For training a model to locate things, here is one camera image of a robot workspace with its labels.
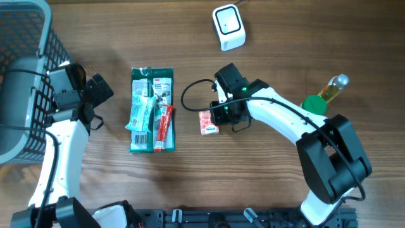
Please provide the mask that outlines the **orange small carton box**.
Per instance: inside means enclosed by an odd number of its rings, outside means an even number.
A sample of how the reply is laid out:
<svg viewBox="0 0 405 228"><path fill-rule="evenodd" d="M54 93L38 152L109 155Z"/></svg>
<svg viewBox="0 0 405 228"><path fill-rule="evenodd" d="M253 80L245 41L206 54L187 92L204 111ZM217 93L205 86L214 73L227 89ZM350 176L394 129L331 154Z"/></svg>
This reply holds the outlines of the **orange small carton box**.
<svg viewBox="0 0 405 228"><path fill-rule="evenodd" d="M213 123L210 111L199 112L199 123L200 123L200 131L203 136L218 134L220 131L219 127Z"/></svg>

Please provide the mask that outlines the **green 3M product package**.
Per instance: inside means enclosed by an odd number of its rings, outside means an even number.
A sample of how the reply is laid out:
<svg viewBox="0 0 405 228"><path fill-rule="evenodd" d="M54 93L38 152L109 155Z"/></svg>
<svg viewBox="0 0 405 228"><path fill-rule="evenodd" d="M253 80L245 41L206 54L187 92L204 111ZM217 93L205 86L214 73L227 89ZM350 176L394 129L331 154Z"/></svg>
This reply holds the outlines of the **green 3M product package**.
<svg viewBox="0 0 405 228"><path fill-rule="evenodd" d="M149 132L137 132L130 130L131 143L130 153L156 153L154 145L158 135L159 122L161 119L162 105L173 104L173 68L133 68L131 76L131 92L141 96L153 97L157 100L151 112ZM164 143L165 150L169 152L175 149L175 132L173 117L171 117L168 134Z"/></svg>

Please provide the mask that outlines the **red stick sachet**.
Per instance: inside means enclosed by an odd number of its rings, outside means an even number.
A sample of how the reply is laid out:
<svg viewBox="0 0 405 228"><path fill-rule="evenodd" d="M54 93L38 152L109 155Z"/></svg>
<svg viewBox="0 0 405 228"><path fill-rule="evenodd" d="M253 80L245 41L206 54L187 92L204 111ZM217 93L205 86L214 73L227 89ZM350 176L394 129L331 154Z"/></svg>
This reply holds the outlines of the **red stick sachet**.
<svg viewBox="0 0 405 228"><path fill-rule="evenodd" d="M158 135L156 143L154 145L155 152L161 152L165 150L164 143L168 134L168 128L171 122L171 114L173 113L173 106L169 104L163 104L161 107L161 119L159 122Z"/></svg>

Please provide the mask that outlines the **small yellow oil bottle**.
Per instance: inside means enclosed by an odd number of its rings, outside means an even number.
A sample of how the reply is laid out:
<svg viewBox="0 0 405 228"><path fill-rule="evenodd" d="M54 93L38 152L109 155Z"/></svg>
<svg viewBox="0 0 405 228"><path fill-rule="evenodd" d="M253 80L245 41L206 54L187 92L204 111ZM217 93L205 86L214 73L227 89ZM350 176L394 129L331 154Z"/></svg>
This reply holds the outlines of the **small yellow oil bottle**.
<svg viewBox="0 0 405 228"><path fill-rule="evenodd" d="M349 77L346 74L334 76L329 83L318 93L326 103L331 102L339 95L349 83Z"/></svg>

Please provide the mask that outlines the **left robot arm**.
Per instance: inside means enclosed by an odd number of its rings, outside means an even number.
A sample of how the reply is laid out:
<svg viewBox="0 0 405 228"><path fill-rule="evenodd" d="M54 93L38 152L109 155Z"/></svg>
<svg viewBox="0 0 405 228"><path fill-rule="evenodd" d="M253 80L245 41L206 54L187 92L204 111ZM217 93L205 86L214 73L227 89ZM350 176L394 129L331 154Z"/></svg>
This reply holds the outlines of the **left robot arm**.
<svg viewBox="0 0 405 228"><path fill-rule="evenodd" d="M99 227L80 203L84 149L96 118L95 107L114 95L100 74L86 78L79 63L62 64L46 74L53 103L44 120L46 152L39 182L26 210L11 218L12 227Z"/></svg>

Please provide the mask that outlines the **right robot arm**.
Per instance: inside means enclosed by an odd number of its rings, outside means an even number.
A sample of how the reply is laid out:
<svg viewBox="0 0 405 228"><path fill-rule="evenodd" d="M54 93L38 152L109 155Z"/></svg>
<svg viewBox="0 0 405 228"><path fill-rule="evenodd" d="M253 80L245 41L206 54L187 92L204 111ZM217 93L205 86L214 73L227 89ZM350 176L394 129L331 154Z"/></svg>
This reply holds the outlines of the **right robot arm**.
<svg viewBox="0 0 405 228"><path fill-rule="evenodd" d="M310 189L299 209L307 223L326 224L343 202L353 199L350 192L354 188L364 193L361 183L372 167L346 117L327 118L306 111L266 82L249 82L233 63L215 73L212 88L218 94L218 100L210 104L215 124L257 120L296 146Z"/></svg>

